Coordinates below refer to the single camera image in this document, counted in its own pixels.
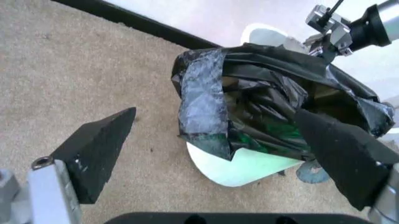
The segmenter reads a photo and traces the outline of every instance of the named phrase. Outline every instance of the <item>metal clamp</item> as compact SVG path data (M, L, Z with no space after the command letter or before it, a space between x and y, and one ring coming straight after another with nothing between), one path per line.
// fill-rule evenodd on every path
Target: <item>metal clamp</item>
M369 212L369 219L375 224L399 223L399 163L393 166L388 184L381 191Z
M321 27L318 24L318 21L326 14L327 11L327 7L323 5L316 5L311 13L308 15L306 23L312 28L319 31L322 36L325 36L329 32L331 32L329 39L331 44L338 49L341 55L351 55L352 51L350 50L349 46L352 44L352 37L350 35L350 28L348 27L350 21L334 13L327 21L326 25ZM314 38L315 36L310 37L313 40L306 40L307 45L311 45L318 40Z

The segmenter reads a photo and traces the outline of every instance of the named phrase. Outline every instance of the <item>beige carpet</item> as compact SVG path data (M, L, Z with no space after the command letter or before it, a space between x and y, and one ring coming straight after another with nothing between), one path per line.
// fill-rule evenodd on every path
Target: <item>beige carpet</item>
M49 0L0 2L0 167L25 182L30 163L81 124L130 106L137 119L84 223L132 211L334 212L363 216L332 182L295 169L240 188L206 179L178 134L170 82L186 49Z

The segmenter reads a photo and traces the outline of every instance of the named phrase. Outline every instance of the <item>bolt hole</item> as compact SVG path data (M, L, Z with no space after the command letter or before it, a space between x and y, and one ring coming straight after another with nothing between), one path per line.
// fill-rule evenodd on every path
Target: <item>bolt hole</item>
M36 165L43 165L49 162L48 158L41 158L38 161L36 161Z

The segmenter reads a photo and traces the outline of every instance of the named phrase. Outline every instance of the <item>black cable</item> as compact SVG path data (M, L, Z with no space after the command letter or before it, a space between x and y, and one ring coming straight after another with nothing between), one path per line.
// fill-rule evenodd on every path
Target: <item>black cable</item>
M338 7L341 5L341 3L343 2L343 0L338 0L338 2L334 5L334 7L330 10L331 14L333 14Z
M317 21L317 23L319 24L319 26L321 27L325 27L327 25L328 20L331 18L331 16L333 15L333 13L336 11L336 9L341 5L341 3L343 2L343 0L338 0L338 2L334 5L334 7L332 9L327 8L327 12L324 14L324 16L322 16L319 21Z

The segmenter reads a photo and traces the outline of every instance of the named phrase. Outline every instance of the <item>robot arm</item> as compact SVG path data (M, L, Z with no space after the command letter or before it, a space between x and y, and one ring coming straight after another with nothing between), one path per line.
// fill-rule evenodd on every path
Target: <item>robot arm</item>
M304 43L311 55L331 62L337 55L349 56L370 45L383 47L399 38L399 0L373 5L354 22L334 13L341 3L331 10L317 5L308 15L306 23L320 32Z

